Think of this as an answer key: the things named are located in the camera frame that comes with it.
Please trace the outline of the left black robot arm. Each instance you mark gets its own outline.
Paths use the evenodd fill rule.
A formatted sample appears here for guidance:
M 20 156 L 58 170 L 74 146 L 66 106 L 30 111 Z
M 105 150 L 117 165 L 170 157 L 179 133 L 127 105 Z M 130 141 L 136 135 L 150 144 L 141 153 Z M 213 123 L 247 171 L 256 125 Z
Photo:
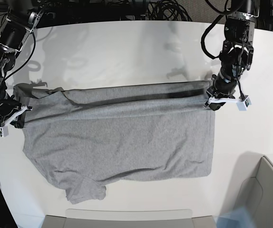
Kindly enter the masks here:
M 258 0 L 233 0 L 231 6 L 218 10 L 210 1 L 207 5 L 218 13 L 218 17 L 204 31 L 201 37 L 201 48 L 206 56 L 219 59 L 221 68 L 212 76 L 213 83 L 207 90 L 208 100 L 205 107 L 217 111 L 226 103 L 235 103 L 240 111 L 246 111 L 251 105 L 249 96 L 242 90 L 239 98 L 234 97 L 235 88 L 241 89 L 240 78 L 244 71 L 251 68 L 254 48 L 255 21 L 259 16 Z M 222 50 L 216 57 L 209 53 L 205 46 L 205 38 L 222 17 L 226 17 Z

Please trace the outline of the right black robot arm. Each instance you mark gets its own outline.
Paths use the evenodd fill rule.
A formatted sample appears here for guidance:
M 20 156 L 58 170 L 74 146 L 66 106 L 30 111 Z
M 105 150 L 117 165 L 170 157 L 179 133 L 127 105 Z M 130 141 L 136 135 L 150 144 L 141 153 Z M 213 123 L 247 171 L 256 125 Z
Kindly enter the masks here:
M 0 129 L 18 124 L 19 116 L 32 110 L 17 101 L 14 95 L 8 95 L 6 80 L 24 43 L 34 35 L 44 11 L 42 0 L 8 0 L 6 3 L 9 10 L 0 28 Z

